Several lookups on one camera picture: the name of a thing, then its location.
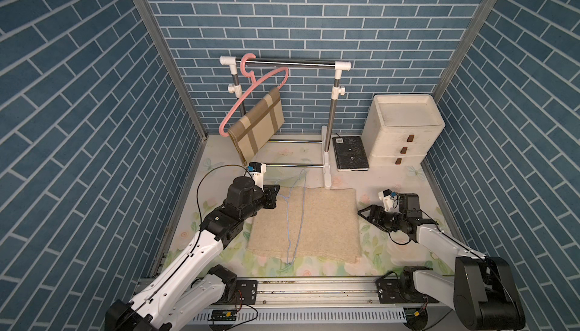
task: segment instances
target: striped beige cloth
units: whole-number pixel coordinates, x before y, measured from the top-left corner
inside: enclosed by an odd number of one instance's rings
[[[227,131],[244,166],[284,124],[278,87],[265,95]]]

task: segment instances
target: red wire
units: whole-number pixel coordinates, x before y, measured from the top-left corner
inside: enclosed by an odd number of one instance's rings
[[[240,309],[237,312],[240,312],[242,310],[242,291],[238,290],[238,292],[240,293]]]

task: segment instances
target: clothes drying rack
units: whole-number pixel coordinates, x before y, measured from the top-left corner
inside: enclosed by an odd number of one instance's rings
[[[237,66],[242,61],[241,58],[236,57],[220,57],[220,63],[230,67],[233,84],[230,84],[228,90],[230,93],[235,93],[236,98],[242,96],[242,86],[238,78]],[[324,187],[330,189],[332,186],[332,177],[330,175],[330,138],[332,136],[332,125],[337,112],[337,102],[339,95],[344,95],[345,89],[340,86],[340,78],[343,71],[349,71],[351,68],[350,62],[329,61],[329,60],[296,60],[296,59],[266,59],[254,58],[246,61],[246,66],[264,67],[264,66],[287,66],[292,68],[310,68],[310,69],[333,69],[334,84],[332,92],[330,93],[330,110],[328,114],[328,125],[323,125],[321,129],[321,139],[270,139],[268,142],[285,142],[285,143],[299,143],[299,144],[321,144],[323,150],[323,163],[265,163],[272,167],[320,167],[324,173]],[[240,105],[240,113],[242,116],[246,114],[246,108],[243,102]]]

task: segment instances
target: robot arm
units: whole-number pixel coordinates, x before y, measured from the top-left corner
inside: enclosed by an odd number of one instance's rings
[[[252,178],[237,177],[223,204],[209,213],[179,257],[154,282],[125,304],[117,300],[105,316],[105,331],[179,330],[201,310],[233,298],[236,275],[217,265],[192,284],[212,259],[242,231],[257,211],[276,207],[279,185],[264,185],[266,166],[253,163]],[[260,186],[257,180],[261,177]]]
[[[423,218],[416,194],[380,192],[385,206],[392,208],[396,197],[399,212],[371,205],[359,215],[384,232],[402,231],[432,251],[451,269],[444,277],[426,267],[405,267],[401,274],[402,293],[429,295],[453,308],[470,330],[522,329],[526,326],[509,264],[500,257],[488,257],[442,232],[437,222]]]

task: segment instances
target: floor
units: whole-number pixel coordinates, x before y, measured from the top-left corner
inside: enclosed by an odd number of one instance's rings
[[[274,138],[319,139],[319,135],[278,135]],[[257,154],[254,161],[280,163],[321,163],[322,149],[320,144],[268,143]],[[439,205],[433,195],[422,168],[413,167],[377,167],[368,171],[336,171],[334,154],[331,151],[332,188],[356,190],[359,209],[369,204],[381,204],[378,199],[380,190],[391,189],[397,192],[416,193],[419,195],[422,210],[437,220],[440,227],[448,229]],[[181,249],[192,239],[199,227],[199,214],[195,203],[196,189],[201,178],[213,168],[223,164],[241,164],[240,158],[229,138],[211,135],[195,176],[192,190],[189,193],[181,219],[171,242],[165,266],[176,258]],[[265,183],[278,181],[283,187],[294,183],[301,168],[270,167],[265,175]],[[321,168],[307,169],[306,186],[309,188],[323,186]],[[199,189],[199,205],[205,216],[222,203],[226,197],[229,184],[234,177],[243,174],[241,168],[225,167],[211,173]],[[279,258],[268,258],[254,255],[246,250],[253,219],[248,219],[243,231],[229,246],[216,257],[200,274],[207,269],[221,264],[233,271],[238,277],[300,277],[300,276],[364,276],[382,275],[389,270],[399,271],[405,265],[425,265],[440,274],[452,274],[446,266],[427,248],[411,242],[400,246],[389,240],[387,233],[371,226],[364,219],[359,219],[360,242],[362,255],[358,262],[345,263],[323,257],[299,257],[293,265],[286,265]],[[406,234],[392,234],[397,242],[406,242]]]

